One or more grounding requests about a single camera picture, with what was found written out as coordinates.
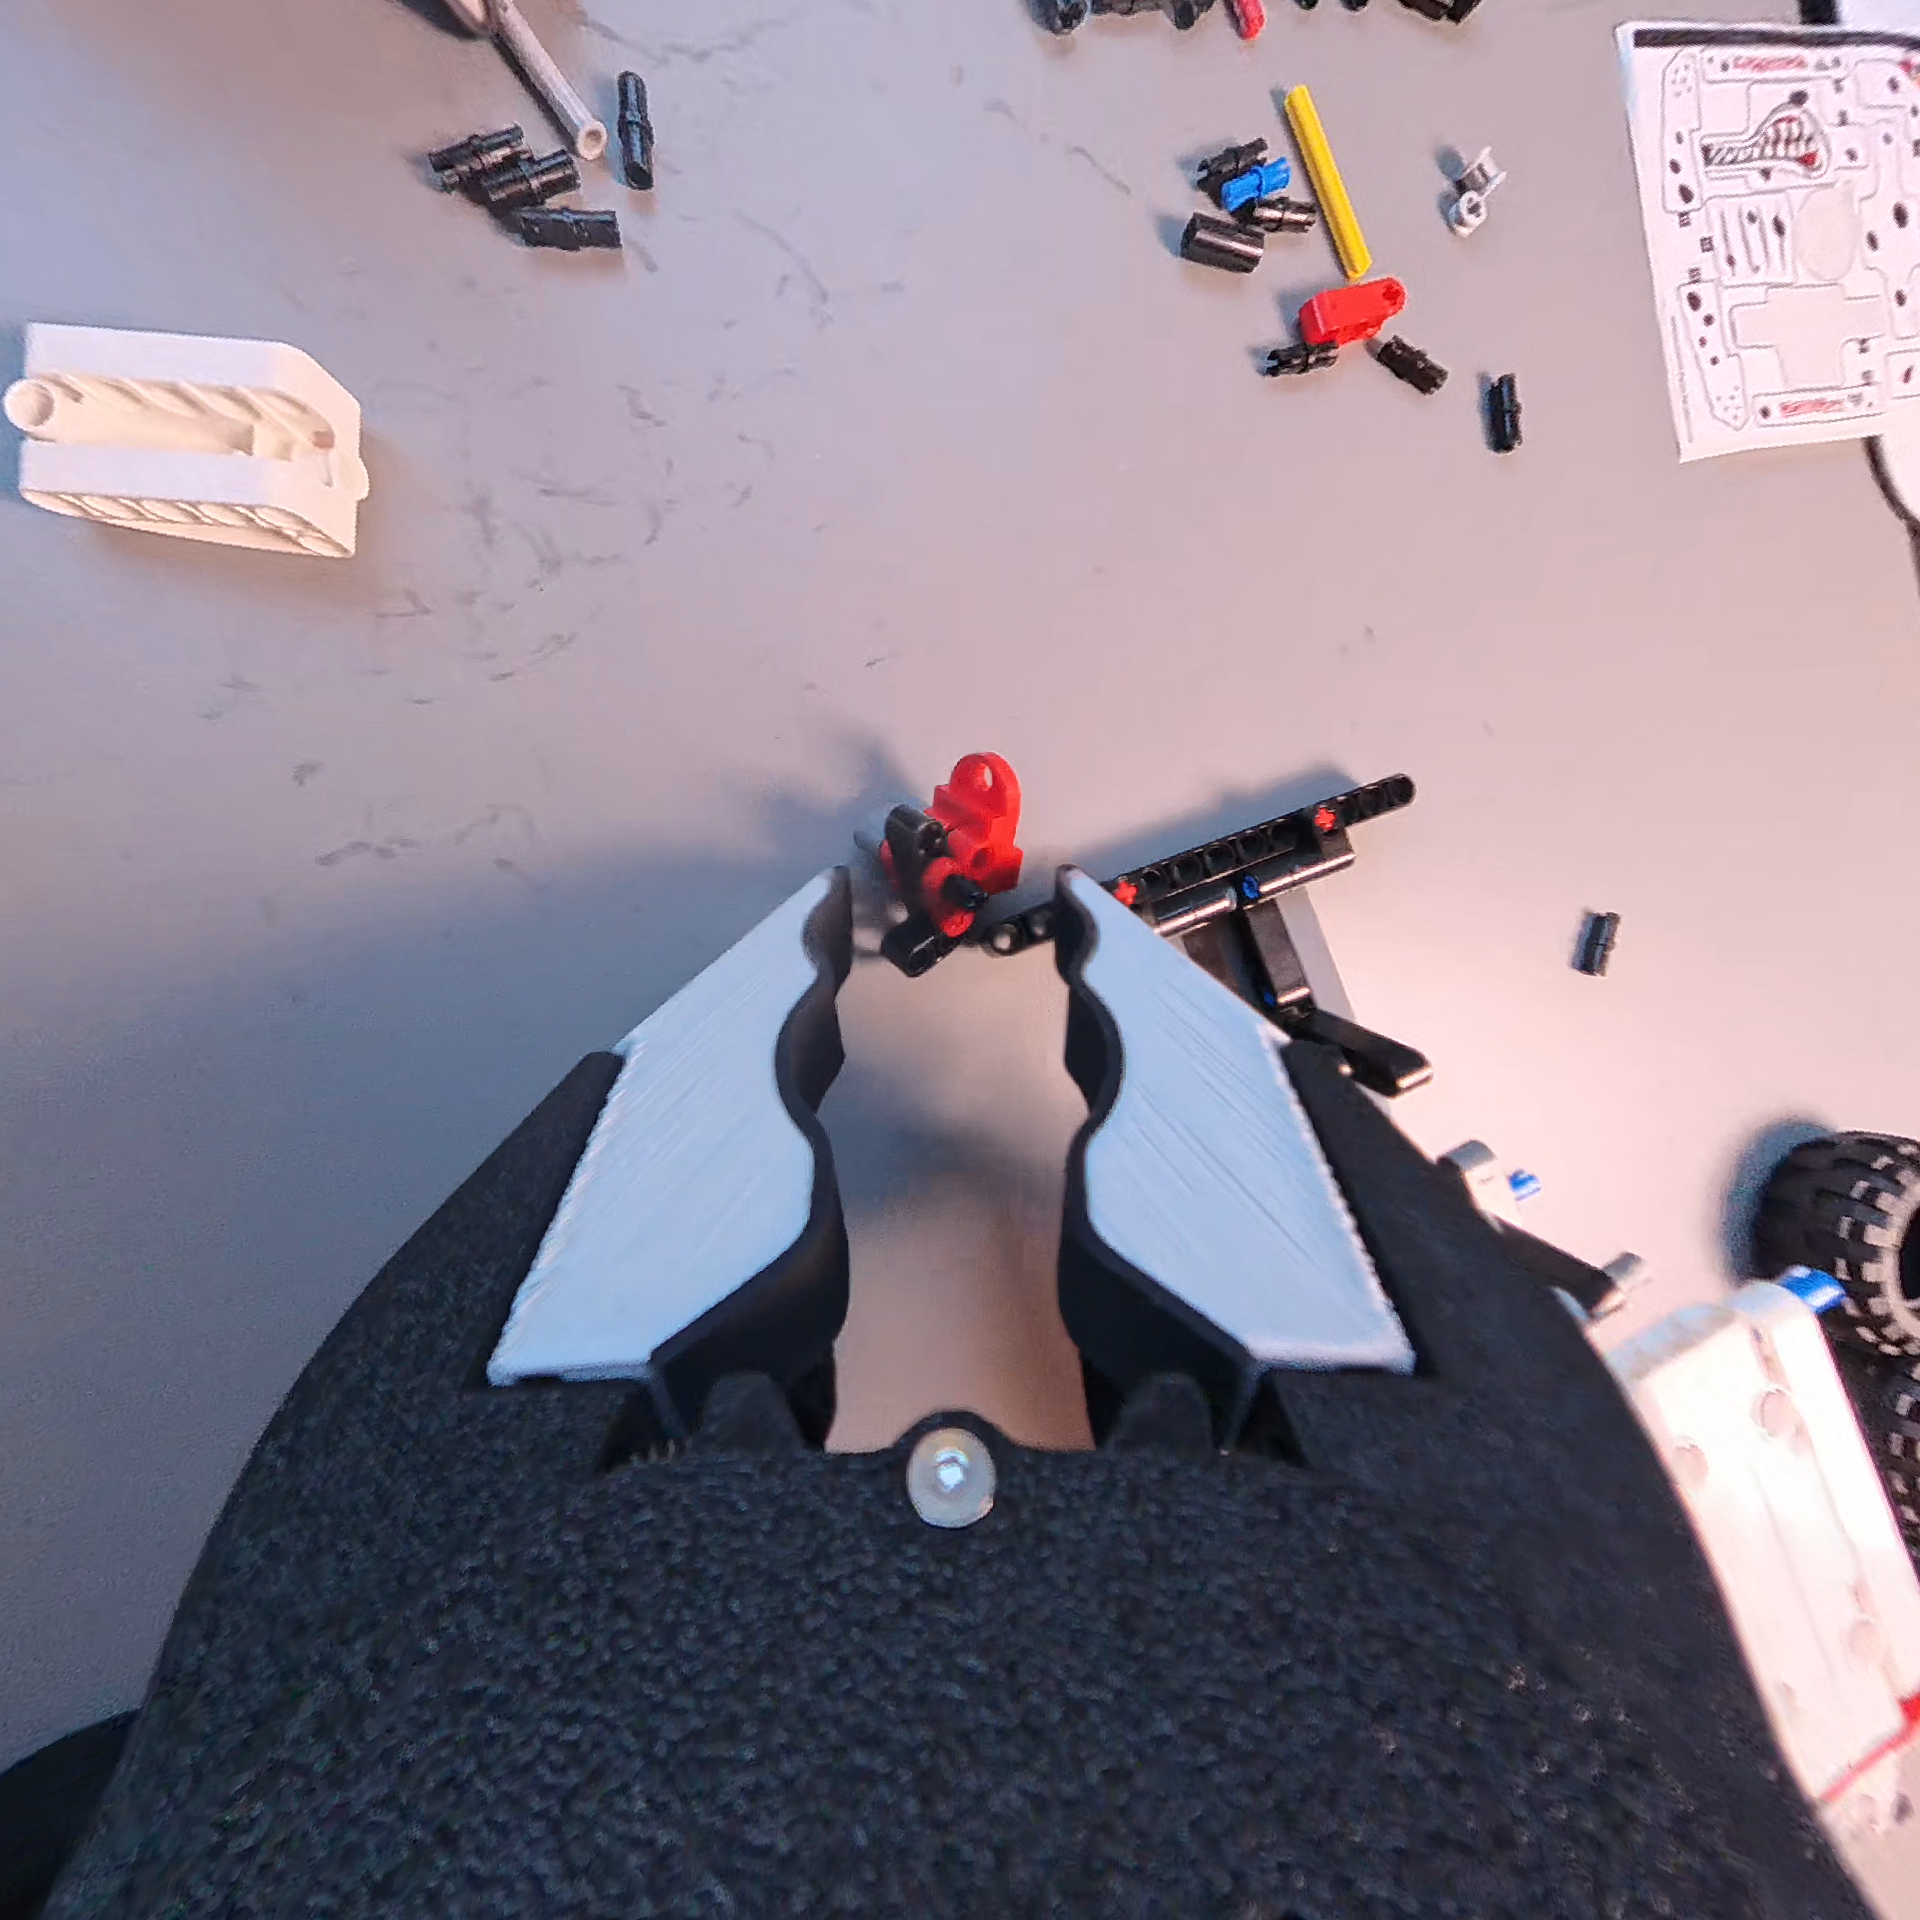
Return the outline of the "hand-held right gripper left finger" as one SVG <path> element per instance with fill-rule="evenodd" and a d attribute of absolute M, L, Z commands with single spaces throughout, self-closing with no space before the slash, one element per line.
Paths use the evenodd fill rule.
<path fill-rule="evenodd" d="M 795 1381 L 833 1356 L 849 1235 L 821 1107 L 850 963 L 849 871 L 826 868 L 616 1044 L 494 1385 Z"/>

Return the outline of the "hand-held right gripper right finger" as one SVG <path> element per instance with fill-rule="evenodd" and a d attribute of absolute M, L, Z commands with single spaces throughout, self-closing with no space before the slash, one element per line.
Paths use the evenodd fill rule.
<path fill-rule="evenodd" d="M 1230 1377 L 1409 1377 L 1413 1347 L 1292 1086 L 1282 1033 L 1086 871 L 1058 871 L 1072 1145 L 1064 1317 L 1098 1366 L 1157 1372 L 1120 1299 L 1184 1315 Z"/>

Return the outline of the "black white toy brick model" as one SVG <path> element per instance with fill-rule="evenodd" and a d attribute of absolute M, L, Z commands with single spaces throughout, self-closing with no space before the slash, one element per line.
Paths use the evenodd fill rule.
<path fill-rule="evenodd" d="M 1374 1100 L 1427 1089 L 1428 1058 L 1354 1020 L 1306 890 L 1354 865 L 1354 830 L 1414 803 L 1403 774 L 1146 862 L 1107 890 Z M 1754 1222 L 1764 1166 L 1749 1210 Z M 1841 1332 L 1841 1285 L 1758 1271 L 1721 1302 L 1673 1307 L 1601 1351 L 1659 1459 L 1726 1603 L 1797 1790 L 1869 1886 L 1915 1858 L 1915 1565 L 1856 1418 L 1856 1374 L 1889 1365 Z"/>

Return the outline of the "white curved toy panel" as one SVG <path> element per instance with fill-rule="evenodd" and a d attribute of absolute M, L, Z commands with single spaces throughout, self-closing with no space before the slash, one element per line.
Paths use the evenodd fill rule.
<path fill-rule="evenodd" d="M 5 394 L 17 489 L 106 526 L 350 561 L 363 409 L 288 342 L 33 323 Z"/>

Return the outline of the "black toy tyre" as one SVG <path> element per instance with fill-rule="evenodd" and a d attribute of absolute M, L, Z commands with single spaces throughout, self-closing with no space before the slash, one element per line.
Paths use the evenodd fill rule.
<path fill-rule="evenodd" d="M 1752 1233 L 1755 1271 L 1790 1266 L 1841 1285 L 1841 1332 L 1877 1359 L 1918 1356 L 1918 1141 L 1818 1137 L 1766 1174 Z"/>
<path fill-rule="evenodd" d="M 1856 1374 L 1856 1418 L 1889 1511 L 1918 1565 L 1918 1357 Z"/>

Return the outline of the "red toy liftarm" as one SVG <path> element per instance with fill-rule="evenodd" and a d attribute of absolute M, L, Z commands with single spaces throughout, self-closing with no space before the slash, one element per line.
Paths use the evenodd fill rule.
<path fill-rule="evenodd" d="M 1406 285 L 1393 276 L 1360 279 L 1308 300 L 1299 310 L 1299 333 L 1310 348 L 1370 342 L 1406 306 Z"/>

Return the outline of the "white printed sheet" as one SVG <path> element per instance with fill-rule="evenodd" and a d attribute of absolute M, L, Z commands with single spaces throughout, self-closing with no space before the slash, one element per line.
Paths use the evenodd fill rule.
<path fill-rule="evenodd" d="M 1682 461 L 1915 419 L 1910 31 L 1617 30 Z"/>

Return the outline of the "blue toy pin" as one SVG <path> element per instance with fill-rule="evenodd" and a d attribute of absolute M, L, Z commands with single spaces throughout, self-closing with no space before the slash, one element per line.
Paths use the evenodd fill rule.
<path fill-rule="evenodd" d="M 1195 163 L 1195 185 L 1233 225 L 1260 234 L 1306 234 L 1318 225 L 1318 207 L 1292 199 L 1288 158 L 1270 158 L 1265 137 L 1237 141 Z"/>

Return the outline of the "yellow toy axle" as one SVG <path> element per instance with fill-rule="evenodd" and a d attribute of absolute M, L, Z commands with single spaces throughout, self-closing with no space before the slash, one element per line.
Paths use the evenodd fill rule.
<path fill-rule="evenodd" d="M 1282 98 L 1293 146 L 1308 171 L 1323 227 L 1346 281 L 1364 281 L 1374 254 L 1366 244 L 1354 194 L 1338 166 L 1326 124 L 1308 84 L 1290 86 Z"/>

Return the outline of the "pale toy tube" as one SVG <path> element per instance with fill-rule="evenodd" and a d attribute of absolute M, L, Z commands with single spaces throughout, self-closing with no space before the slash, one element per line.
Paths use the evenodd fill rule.
<path fill-rule="evenodd" d="M 444 2 L 444 9 L 466 35 L 494 43 L 518 71 L 571 154 L 584 161 L 606 156 L 609 127 L 546 53 L 517 2 Z"/>

